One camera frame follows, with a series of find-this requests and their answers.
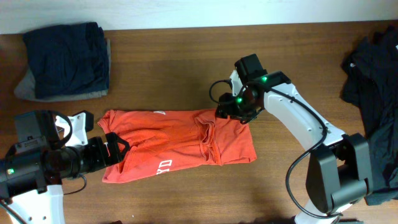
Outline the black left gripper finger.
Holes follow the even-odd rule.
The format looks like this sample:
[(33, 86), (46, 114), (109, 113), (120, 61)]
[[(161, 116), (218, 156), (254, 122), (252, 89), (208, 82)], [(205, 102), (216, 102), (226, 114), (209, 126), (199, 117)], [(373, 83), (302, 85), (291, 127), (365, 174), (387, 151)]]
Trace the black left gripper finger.
[(94, 127), (94, 115), (87, 110), (80, 111), (73, 115), (76, 119), (77, 129), (90, 132)]
[(106, 152), (105, 161), (106, 162), (122, 162), (130, 150), (130, 145), (127, 141), (123, 140), (116, 133), (105, 134), (106, 142)]

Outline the orange red printed t-shirt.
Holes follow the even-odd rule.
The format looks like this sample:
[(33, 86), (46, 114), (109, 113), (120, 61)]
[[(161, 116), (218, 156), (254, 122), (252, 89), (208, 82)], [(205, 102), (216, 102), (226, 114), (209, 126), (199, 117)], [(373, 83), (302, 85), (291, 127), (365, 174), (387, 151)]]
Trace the orange red printed t-shirt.
[(202, 165), (248, 164), (256, 160), (249, 126), (222, 119), (214, 110), (109, 110), (98, 121), (130, 150), (106, 168), (102, 181), (121, 184)]

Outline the navy blue garment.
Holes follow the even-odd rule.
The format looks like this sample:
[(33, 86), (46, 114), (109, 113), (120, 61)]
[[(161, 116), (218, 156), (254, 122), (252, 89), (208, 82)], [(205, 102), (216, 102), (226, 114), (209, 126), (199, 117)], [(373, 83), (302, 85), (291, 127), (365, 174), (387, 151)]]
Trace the navy blue garment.
[(108, 45), (96, 22), (44, 27), (22, 40), (36, 98), (109, 90)]

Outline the grey garment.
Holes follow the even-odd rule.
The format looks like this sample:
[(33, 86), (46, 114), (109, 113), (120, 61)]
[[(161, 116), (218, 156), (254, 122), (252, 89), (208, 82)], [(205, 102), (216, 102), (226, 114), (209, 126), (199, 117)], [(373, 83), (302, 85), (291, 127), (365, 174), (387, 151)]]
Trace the grey garment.
[[(106, 43), (108, 45), (108, 56), (110, 58), (110, 40), (106, 39)], [(38, 102), (56, 102), (56, 101), (87, 100), (91, 98), (100, 98), (108, 94), (108, 91), (102, 91), (102, 92), (85, 93), (80, 95), (52, 96), (40, 100), (34, 96), (34, 85), (35, 85), (34, 77), (28, 65), (25, 77), (18, 83), (18, 85), (14, 89), (14, 95), (17, 98), (23, 100), (38, 101)]]

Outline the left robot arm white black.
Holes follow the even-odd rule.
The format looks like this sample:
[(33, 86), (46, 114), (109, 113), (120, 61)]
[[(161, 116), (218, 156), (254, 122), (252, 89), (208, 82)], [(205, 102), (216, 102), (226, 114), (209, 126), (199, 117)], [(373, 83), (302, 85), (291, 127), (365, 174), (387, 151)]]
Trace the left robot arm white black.
[(1, 208), (13, 223), (64, 223), (64, 179), (119, 164), (130, 150), (116, 133), (89, 139), (88, 111), (35, 110), (14, 118), (18, 142), (1, 159)]

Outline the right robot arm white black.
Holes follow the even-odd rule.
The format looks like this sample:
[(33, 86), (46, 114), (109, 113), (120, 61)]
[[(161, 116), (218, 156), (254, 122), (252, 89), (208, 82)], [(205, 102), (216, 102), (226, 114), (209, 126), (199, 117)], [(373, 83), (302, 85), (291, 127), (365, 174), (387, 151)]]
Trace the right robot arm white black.
[[(373, 191), (369, 146), (357, 133), (347, 135), (311, 107), (282, 72), (233, 70), (225, 80), (231, 92), (221, 95), (216, 115), (243, 124), (262, 111), (275, 116), (304, 148), (290, 165), (285, 186), (300, 209), (294, 223), (338, 223), (343, 212)], [(302, 206), (293, 196), (290, 176), (309, 157), (305, 187), (309, 201)]]

